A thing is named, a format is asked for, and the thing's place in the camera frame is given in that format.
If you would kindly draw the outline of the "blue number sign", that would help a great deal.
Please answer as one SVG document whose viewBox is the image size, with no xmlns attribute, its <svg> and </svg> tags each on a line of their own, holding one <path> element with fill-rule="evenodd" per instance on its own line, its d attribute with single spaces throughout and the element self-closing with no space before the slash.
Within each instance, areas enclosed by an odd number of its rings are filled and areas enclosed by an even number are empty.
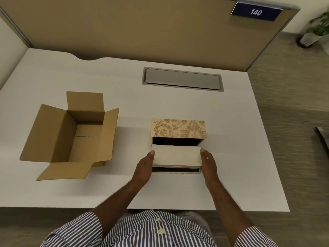
<svg viewBox="0 0 329 247">
<path fill-rule="evenodd" d="M 274 6 L 237 1 L 231 15 L 273 22 L 282 11 Z"/>
</svg>

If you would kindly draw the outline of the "person's right forearm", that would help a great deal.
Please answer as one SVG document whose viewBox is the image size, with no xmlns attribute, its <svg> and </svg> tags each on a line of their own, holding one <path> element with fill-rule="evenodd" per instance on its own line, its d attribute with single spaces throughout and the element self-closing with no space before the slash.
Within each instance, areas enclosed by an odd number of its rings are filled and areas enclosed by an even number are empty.
<svg viewBox="0 0 329 247">
<path fill-rule="evenodd" d="M 207 182 L 206 186 L 222 220 L 228 240 L 234 246 L 239 235 L 247 228 L 254 226 L 254 223 L 246 216 L 219 180 Z"/>
</svg>

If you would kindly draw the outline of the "gold floral patterned gift box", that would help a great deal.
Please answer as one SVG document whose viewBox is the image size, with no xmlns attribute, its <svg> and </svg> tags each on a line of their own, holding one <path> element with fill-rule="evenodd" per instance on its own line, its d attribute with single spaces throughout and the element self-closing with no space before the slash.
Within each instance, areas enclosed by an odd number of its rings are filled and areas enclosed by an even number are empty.
<svg viewBox="0 0 329 247">
<path fill-rule="evenodd" d="M 205 122 L 202 120 L 152 119 L 151 145 L 199 146 L 208 138 Z M 199 174 L 201 167 L 152 168 L 153 173 Z"/>
</svg>

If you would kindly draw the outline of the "beige desk partition panel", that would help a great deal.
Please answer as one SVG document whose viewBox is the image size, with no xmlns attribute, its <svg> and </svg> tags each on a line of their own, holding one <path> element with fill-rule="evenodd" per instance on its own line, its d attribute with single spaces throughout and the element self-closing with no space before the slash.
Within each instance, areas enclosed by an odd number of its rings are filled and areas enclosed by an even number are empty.
<svg viewBox="0 0 329 247">
<path fill-rule="evenodd" d="M 282 8 L 273 22 L 232 16 L 237 1 Z M 299 12 L 268 0 L 0 0 L 36 49 L 248 71 Z"/>
</svg>

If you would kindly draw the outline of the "person's left forearm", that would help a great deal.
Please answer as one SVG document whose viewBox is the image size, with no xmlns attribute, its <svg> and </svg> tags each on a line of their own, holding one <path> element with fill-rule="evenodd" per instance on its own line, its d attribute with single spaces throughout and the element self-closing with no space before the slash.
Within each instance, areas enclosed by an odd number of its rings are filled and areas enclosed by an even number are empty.
<svg viewBox="0 0 329 247">
<path fill-rule="evenodd" d="M 103 239 L 124 215 L 129 204 L 147 182 L 147 180 L 132 178 L 126 185 L 92 209 L 101 223 Z"/>
</svg>

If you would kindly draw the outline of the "open brown cardboard box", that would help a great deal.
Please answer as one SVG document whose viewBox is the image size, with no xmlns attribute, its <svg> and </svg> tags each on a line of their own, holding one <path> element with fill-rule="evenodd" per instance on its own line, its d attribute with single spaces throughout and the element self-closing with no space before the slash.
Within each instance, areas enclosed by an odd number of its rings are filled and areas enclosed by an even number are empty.
<svg viewBox="0 0 329 247">
<path fill-rule="evenodd" d="M 41 104 L 20 161 L 49 163 L 37 181 L 85 179 L 113 158 L 119 108 L 104 110 L 102 93 L 67 91 L 68 109 Z"/>
</svg>

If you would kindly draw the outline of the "person's right hand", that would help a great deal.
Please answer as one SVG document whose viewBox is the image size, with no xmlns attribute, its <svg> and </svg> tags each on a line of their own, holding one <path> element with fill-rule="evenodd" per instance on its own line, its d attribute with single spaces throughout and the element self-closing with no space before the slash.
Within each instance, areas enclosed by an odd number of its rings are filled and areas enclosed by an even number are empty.
<svg viewBox="0 0 329 247">
<path fill-rule="evenodd" d="M 209 190 L 214 184 L 220 182 L 217 173 L 217 165 L 215 159 L 213 155 L 208 151 L 207 151 L 207 163 L 205 165 L 201 165 L 201 170 L 205 179 L 205 184 Z"/>
</svg>

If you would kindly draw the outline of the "cream side partition panel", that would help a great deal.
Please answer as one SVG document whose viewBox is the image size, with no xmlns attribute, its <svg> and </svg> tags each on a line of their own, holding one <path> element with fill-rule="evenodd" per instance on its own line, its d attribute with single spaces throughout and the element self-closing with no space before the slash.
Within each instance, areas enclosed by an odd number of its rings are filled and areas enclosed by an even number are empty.
<svg viewBox="0 0 329 247">
<path fill-rule="evenodd" d="M 0 90 L 34 45 L 0 5 Z"/>
</svg>

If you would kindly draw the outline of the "blue white striped shirt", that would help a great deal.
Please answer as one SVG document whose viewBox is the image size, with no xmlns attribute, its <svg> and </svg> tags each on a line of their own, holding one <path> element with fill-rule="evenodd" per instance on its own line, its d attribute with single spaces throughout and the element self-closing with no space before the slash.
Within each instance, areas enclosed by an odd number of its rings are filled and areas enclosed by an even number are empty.
<svg viewBox="0 0 329 247">
<path fill-rule="evenodd" d="M 196 223 L 146 210 L 119 220 L 103 238 L 100 220 L 86 212 L 51 232 L 40 247 L 217 247 Z"/>
</svg>

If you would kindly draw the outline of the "cream box insert tray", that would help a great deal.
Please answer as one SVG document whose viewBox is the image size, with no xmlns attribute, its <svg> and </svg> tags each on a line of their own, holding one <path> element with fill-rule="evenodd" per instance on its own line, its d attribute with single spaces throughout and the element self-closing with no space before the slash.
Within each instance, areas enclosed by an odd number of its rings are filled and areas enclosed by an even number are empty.
<svg viewBox="0 0 329 247">
<path fill-rule="evenodd" d="M 196 169 L 202 166 L 199 146 L 151 145 L 155 152 L 153 166 Z"/>
</svg>

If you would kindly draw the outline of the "person's left hand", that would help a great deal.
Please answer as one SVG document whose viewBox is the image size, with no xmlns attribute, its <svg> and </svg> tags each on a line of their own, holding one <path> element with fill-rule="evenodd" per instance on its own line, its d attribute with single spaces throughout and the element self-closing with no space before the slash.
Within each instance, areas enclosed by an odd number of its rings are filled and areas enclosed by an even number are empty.
<svg viewBox="0 0 329 247">
<path fill-rule="evenodd" d="M 146 164 L 146 156 L 138 162 L 132 177 L 132 182 L 138 189 L 142 189 L 142 187 L 146 185 L 152 174 L 153 166 L 148 166 Z"/>
</svg>

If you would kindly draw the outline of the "dark flat object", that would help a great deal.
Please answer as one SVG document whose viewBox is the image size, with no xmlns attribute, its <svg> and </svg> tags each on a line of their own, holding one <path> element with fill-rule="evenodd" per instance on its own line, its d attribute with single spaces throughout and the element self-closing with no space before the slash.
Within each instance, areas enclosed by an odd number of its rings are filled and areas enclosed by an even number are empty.
<svg viewBox="0 0 329 247">
<path fill-rule="evenodd" d="M 315 133 L 319 136 L 320 142 L 329 158 L 329 133 L 322 127 L 315 127 Z"/>
</svg>

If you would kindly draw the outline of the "green potted plant white pot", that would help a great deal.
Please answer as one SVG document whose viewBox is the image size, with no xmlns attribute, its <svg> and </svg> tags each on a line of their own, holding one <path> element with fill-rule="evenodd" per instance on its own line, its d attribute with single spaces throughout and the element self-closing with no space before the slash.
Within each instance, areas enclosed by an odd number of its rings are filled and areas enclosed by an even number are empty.
<svg viewBox="0 0 329 247">
<path fill-rule="evenodd" d="M 297 38 L 296 44 L 308 49 L 322 37 L 329 35 L 329 8 L 318 17 L 309 21 L 304 34 Z"/>
</svg>

